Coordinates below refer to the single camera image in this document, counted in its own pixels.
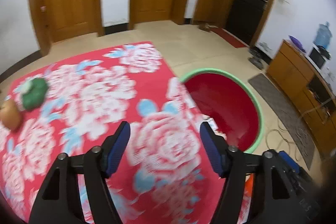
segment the power cord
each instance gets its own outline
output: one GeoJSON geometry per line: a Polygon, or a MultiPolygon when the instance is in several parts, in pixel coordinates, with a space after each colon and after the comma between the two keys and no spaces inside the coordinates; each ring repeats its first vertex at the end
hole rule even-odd
{"type": "MultiPolygon", "coordinates": [[[[312,109],[310,109],[310,110],[307,110],[306,112],[304,112],[304,113],[302,113],[302,115],[297,119],[297,121],[296,121],[296,124],[295,124],[295,135],[298,137],[298,139],[299,139],[299,141],[300,141],[300,143],[303,145],[303,147],[304,148],[306,148],[306,146],[305,146],[305,144],[304,144],[304,142],[303,142],[303,139],[304,139],[304,134],[302,134],[304,131],[303,131],[303,129],[300,127],[300,121],[301,121],[301,119],[306,115],[306,114],[308,114],[308,113],[310,113],[310,112],[312,112],[312,111],[314,111],[314,110],[317,110],[317,109],[319,109],[319,108],[321,108],[321,107],[323,107],[324,105],[326,105],[327,103],[329,103],[331,100],[333,100],[335,98],[335,95],[333,95],[331,98],[329,98],[328,100],[326,100],[325,102],[323,102],[322,104],[320,104],[319,106],[317,106],[317,107],[315,107],[315,108],[312,108],[312,109]]],[[[268,144],[268,136],[270,135],[270,133],[272,133],[272,132],[277,132],[280,136],[281,136],[281,141],[279,142],[279,144],[278,144],[278,146],[276,147],[276,149],[274,149],[274,150],[278,150],[279,148],[280,148],[280,146],[281,146],[281,144],[285,141],[287,144],[288,144],[288,155],[290,155],[290,153],[291,153],[291,144],[293,144],[293,145],[295,145],[295,154],[294,154],[294,156],[295,156],[295,160],[296,161],[300,161],[300,160],[302,160],[302,156],[301,156],[301,158],[300,159],[298,159],[297,158],[297,151],[298,151],[298,147],[297,147],[297,144],[295,143],[295,142],[290,142],[289,140],[287,140],[282,134],[281,134],[281,132],[288,132],[288,130],[287,129],[285,129],[285,128],[281,128],[281,126],[280,126],[280,118],[278,117],[278,119],[277,119],[277,121],[278,121],[278,128],[280,129],[271,129],[270,131],[268,131],[267,133],[266,133],[266,136],[265,136],[265,141],[266,141],[266,146],[267,146],[267,148],[268,149],[272,149],[272,148],[270,148],[270,146],[269,146],[269,144],[268,144]]]]}

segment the purple bowl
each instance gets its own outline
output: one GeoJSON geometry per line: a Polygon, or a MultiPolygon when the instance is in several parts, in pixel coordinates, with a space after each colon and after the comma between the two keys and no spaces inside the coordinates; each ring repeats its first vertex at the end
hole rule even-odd
{"type": "Polygon", "coordinates": [[[304,49],[304,47],[302,46],[301,42],[299,40],[297,40],[295,37],[292,37],[291,35],[289,36],[289,38],[291,39],[291,41],[293,42],[293,44],[298,47],[298,49],[304,53],[306,53],[306,50],[304,49]]]}

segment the tablecloth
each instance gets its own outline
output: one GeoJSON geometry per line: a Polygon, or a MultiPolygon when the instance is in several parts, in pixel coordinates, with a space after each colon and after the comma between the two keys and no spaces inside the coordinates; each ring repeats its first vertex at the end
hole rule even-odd
{"type": "MultiPolygon", "coordinates": [[[[202,146],[199,109],[151,42],[88,52],[15,80],[8,98],[21,110],[20,89],[35,77],[49,85],[43,105],[22,111],[15,132],[0,124],[0,190],[18,216],[28,221],[59,153],[85,153],[128,121],[129,143],[107,180],[123,223],[210,222],[224,180],[213,172],[202,146]]],[[[81,175],[79,187],[85,220],[92,223],[81,175]]],[[[245,190],[240,222],[246,219],[251,186],[245,190]]]]}

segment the silver bolt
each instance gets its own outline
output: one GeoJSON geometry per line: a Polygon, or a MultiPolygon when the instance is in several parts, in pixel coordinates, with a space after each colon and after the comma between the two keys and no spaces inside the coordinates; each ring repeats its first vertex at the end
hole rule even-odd
{"type": "Polygon", "coordinates": [[[59,154],[58,156],[57,156],[57,158],[59,159],[59,160],[63,160],[63,159],[65,159],[67,157],[67,154],[66,153],[61,153],[61,154],[59,154]]]}
{"type": "Polygon", "coordinates": [[[266,158],[270,159],[270,158],[273,157],[273,154],[272,154],[271,152],[269,152],[269,151],[266,151],[266,152],[264,153],[264,156],[265,156],[266,158]]]}
{"type": "Polygon", "coordinates": [[[237,152],[238,148],[236,146],[234,146],[234,145],[230,145],[229,146],[229,151],[231,151],[231,152],[237,152]]]}
{"type": "Polygon", "coordinates": [[[92,147],[92,149],[91,149],[91,151],[92,151],[93,153],[98,153],[98,152],[100,152],[100,150],[101,150],[101,147],[100,147],[100,146],[94,146],[94,147],[92,147]]]}

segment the cabinet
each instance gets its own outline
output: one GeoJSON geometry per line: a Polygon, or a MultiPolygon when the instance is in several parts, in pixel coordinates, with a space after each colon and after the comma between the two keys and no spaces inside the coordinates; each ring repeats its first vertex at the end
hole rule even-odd
{"type": "MultiPolygon", "coordinates": [[[[334,96],[319,72],[285,40],[268,67],[267,75],[288,96],[300,115],[320,105],[308,89],[313,78],[324,87],[329,98],[334,96]]],[[[305,114],[303,120],[310,129],[319,152],[329,155],[336,148],[336,112],[332,112],[329,117],[325,110],[318,108],[305,114]]]]}

